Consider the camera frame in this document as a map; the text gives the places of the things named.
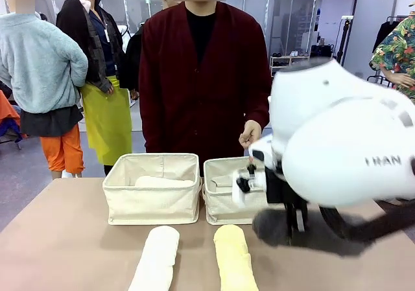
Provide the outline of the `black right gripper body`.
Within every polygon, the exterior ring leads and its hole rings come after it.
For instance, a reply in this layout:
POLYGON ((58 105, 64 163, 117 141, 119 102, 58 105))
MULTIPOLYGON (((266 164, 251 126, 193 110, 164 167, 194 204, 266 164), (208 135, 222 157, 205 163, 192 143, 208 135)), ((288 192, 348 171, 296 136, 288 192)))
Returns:
POLYGON ((293 204, 294 191, 290 185, 279 178, 277 174, 268 168, 265 169, 266 196, 269 204, 293 204))

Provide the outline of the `person's left hand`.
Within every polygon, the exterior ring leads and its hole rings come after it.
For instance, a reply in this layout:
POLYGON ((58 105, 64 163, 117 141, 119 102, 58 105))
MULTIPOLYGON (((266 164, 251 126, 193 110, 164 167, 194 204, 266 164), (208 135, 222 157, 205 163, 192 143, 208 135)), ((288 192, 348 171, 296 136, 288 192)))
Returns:
POLYGON ((239 136, 239 143, 244 149, 248 149, 252 143, 261 137, 261 134, 261 125, 254 120, 248 120, 244 125, 244 131, 239 136))

